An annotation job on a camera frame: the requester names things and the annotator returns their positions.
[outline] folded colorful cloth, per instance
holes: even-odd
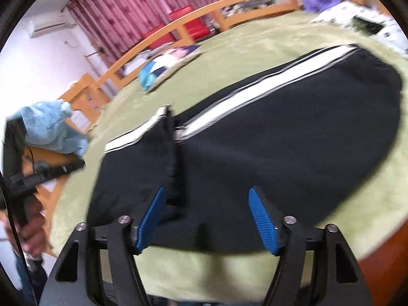
[[[28,146],[82,156],[88,147],[88,139],[66,123],[65,119],[71,115],[69,102],[56,100],[25,106],[13,118],[23,118]]]

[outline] patterned curtain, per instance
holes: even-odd
[[[191,4],[200,8],[218,0],[71,0],[68,10],[91,42],[102,47],[109,65],[142,40],[168,14]]]

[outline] silver bolt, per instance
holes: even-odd
[[[337,228],[337,226],[334,224],[329,224],[327,226],[327,230],[329,230],[331,233],[336,233],[337,231],[339,231],[339,228]]]
[[[123,215],[121,217],[119,217],[118,222],[120,224],[124,224],[124,223],[128,223],[130,221],[130,216],[127,215]]]
[[[75,230],[77,231],[82,231],[86,229],[86,223],[82,222],[82,223],[78,223],[77,226],[75,227]]]
[[[285,216],[284,220],[287,224],[295,224],[297,222],[293,216]]]

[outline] red seat cushion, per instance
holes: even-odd
[[[145,33],[143,35],[143,39],[148,38],[149,36],[151,36],[152,34],[156,33],[158,30],[160,30],[161,28],[164,28],[163,24],[160,24],[159,26],[156,26],[155,28],[153,28],[151,31]],[[167,33],[164,36],[162,36],[161,38],[157,39],[155,42],[153,42],[152,44],[149,45],[150,49],[156,49],[159,48],[160,46],[166,44],[166,43],[170,43],[170,42],[175,42],[176,40],[174,39],[173,35],[171,33]]]
[[[193,11],[194,8],[189,4],[181,9],[171,12],[169,15],[171,19],[175,21],[176,19],[179,19]],[[185,23],[184,27],[186,28],[188,34],[191,35],[194,40],[211,34],[210,29],[205,26],[204,22],[200,18],[196,18],[188,23]]]

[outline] blue textured pad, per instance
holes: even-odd
[[[278,228],[272,223],[264,204],[254,188],[249,190],[248,202],[265,248],[269,250],[272,255],[276,255],[279,250],[277,243]]]
[[[164,195],[164,188],[161,187],[152,203],[150,204],[142,222],[139,225],[137,232],[137,243],[135,245],[139,252],[149,247],[152,243],[154,230],[161,218],[162,212],[166,206],[166,197]]]

